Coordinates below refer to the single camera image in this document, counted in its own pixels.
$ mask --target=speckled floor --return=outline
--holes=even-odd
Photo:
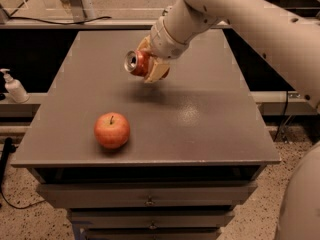
[[[18,15],[70,17],[70,13],[59,4],[58,0],[46,0],[46,4],[43,1],[30,0],[28,8],[22,8]],[[118,5],[113,5],[112,1],[115,0],[106,0],[106,3],[109,3],[109,8],[110,6],[116,8]],[[132,0],[121,0],[122,8],[128,7],[130,1]],[[156,6],[154,7],[161,8],[163,3],[169,5],[172,4],[172,1],[162,0],[162,3],[155,3]],[[95,0],[95,2],[97,8],[101,9],[97,11],[97,15],[104,14],[106,4],[103,4],[102,0]],[[52,10],[52,7],[46,9],[48,5],[58,10]],[[257,180],[258,189],[244,205],[235,208],[236,216],[223,229],[223,234],[219,237],[219,240],[273,239],[281,199],[288,179],[298,161],[312,146],[313,136],[310,135],[308,127],[303,124],[294,124],[290,126],[287,132],[287,136],[292,143],[280,141],[275,143],[282,162],[278,165],[268,166],[262,172]],[[271,135],[274,135],[277,129],[273,125],[268,125],[267,128]],[[15,169],[10,165],[7,166],[3,192],[11,203],[21,207],[42,200],[35,192],[36,186],[37,181],[26,169]],[[71,225],[66,219],[64,210],[54,209],[47,203],[41,203],[25,210],[17,210],[8,206],[1,197],[0,203],[2,205],[0,208],[0,239],[74,239]]]

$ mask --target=white bottle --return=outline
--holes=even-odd
[[[4,87],[10,93],[12,99],[17,103],[23,103],[29,99],[29,94],[26,92],[19,80],[13,79],[13,77],[7,72],[10,69],[2,68],[0,71],[4,74],[3,78],[6,81]]]

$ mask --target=red apple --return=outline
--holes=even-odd
[[[128,141],[130,125],[123,115],[115,112],[107,113],[97,119],[94,135],[103,147],[116,149]]]

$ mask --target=drawer knob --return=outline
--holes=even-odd
[[[149,229],[151,229],[151,230],[155,230],[155,229],[157,229],[157,226],[156,226],[156,225],[154,225],[154,222],[152,222],[152,223],[151,223],[151,225],[150,225]]]
[[[155,202],[152,200],[152,197],[148,197],[148,201],[144,203],[147,207],[155,206]]]

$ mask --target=gray tabletop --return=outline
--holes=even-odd
[[[244,165],[280,158],[221,30],[194,39],[155,84],[123,68],[147,31],[79,32],[15,154],[15,167]],[[127,117],[128,143],[95,140],[96,119]]]

